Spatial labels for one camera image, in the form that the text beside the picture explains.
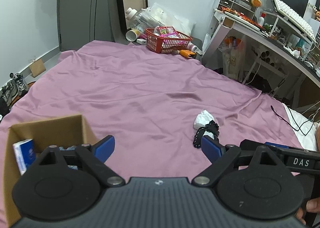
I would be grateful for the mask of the operator hand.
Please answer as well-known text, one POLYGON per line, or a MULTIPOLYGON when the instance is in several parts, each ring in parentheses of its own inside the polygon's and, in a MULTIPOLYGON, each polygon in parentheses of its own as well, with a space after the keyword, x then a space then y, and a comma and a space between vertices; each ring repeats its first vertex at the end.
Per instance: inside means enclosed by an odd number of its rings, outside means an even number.
MULTIPOLYGON (((308 213, 319 213, 320 212, 320 198, 311 199, 306 203, 306 212, 308 213)), ((303 218, 304 211, 302 208, 299 208, 296 212, 296 218, 303 224, 306 225, 306 221, 303 218)))

